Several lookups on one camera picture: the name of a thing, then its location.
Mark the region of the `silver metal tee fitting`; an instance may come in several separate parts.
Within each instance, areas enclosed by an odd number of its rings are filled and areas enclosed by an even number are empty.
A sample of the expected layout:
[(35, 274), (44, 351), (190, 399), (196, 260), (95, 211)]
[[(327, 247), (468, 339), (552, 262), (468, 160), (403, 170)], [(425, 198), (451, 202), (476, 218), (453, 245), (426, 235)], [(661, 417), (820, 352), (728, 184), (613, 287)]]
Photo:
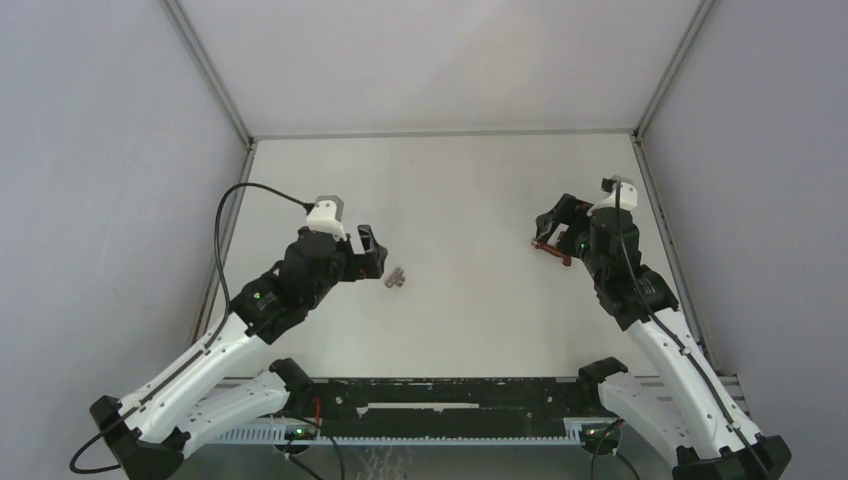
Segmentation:
[(384, 280), (384, 285), (391, 288), (401, 288), (406, 282), (404, 269), (396, 267)]

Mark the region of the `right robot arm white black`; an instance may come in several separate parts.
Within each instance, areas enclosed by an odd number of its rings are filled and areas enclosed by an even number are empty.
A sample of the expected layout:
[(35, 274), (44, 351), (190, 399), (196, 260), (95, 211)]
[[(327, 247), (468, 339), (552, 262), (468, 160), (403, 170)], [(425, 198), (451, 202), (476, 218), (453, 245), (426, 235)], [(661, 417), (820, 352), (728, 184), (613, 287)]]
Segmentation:
[(792, 454), (739, 407), (705, 358), (664, 278), (642, 264), (634, 203), (610, 195), (592, 204), (563, 195), (537, 216), (533, 243), (587, 269), (601, 308), (639, 347), (672, 405), (637, 386), (613, 357), (579, 371), (584, 412), (608, 411), (629, 424), (668, 463), (675, 479), (778, 479)]

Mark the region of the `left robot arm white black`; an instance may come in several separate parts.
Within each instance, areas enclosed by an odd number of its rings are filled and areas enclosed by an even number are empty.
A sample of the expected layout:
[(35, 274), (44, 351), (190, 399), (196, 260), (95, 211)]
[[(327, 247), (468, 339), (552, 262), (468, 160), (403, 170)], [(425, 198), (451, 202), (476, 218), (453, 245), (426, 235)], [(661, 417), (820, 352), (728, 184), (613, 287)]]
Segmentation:
[(236, 364), (257, 356), (301, 324), (340, 282), (380, 279), (388, 251), (368, 225), (350, 239), (303, 227), (283, 259), (247, 283), (203, 338), (143, 387), (121, 398), (104, 395), (89, 412), (130, 479), (168, 479), (203, 445), (250, 420), (305, 414), (312, 380), (291, 358), (273, 361), (225, 393), (211, 390)]

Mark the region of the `red brown water faucet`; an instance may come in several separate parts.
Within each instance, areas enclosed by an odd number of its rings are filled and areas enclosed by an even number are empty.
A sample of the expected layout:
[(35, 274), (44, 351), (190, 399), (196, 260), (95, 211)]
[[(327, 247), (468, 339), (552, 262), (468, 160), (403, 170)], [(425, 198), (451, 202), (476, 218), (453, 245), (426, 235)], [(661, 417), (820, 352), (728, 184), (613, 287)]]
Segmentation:
[(536, 250), (543, 251), (557, 258), (565, 267), (570, 267), (572, 265), (572, 257), (559, 251), (554, 245), (543, 241), (532, 240), (531, 246)]

